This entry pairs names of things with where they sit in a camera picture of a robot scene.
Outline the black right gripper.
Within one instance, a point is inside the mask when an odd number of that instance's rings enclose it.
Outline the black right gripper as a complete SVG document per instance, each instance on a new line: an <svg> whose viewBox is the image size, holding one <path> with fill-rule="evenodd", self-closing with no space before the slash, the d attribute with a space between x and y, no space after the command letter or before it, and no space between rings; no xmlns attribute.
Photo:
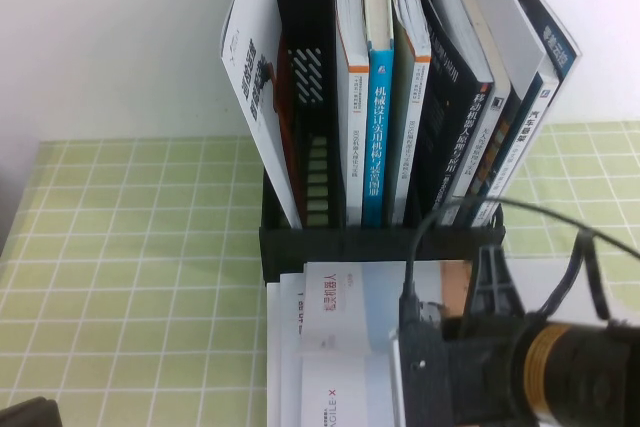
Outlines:
<svg viewBox="0 0 640 427"><path fill-rule="evenodd" d="M464 315L440 326L447 377L522 377L529 316L499 245L479 248Z"/></svg>

